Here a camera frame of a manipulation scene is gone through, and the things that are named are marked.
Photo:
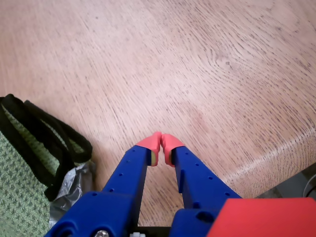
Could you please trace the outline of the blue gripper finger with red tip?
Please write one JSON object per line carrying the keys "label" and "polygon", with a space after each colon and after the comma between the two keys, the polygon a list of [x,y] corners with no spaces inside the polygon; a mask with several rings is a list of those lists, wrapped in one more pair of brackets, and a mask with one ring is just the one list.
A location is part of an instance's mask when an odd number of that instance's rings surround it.
{"label": "blue gripper finger with red tip", "polygon": [[127,237],[137,226],[148,166],[156,166],[161,132],[130,148],[103,190],[84,194],[48,237]]}
{"label": "blue gripper finger with red tip", "polygon": [[175,168],[185,208],[220,210],[227,199],[240,198],[179,139],[163,134],[161,145],[166,164]]}

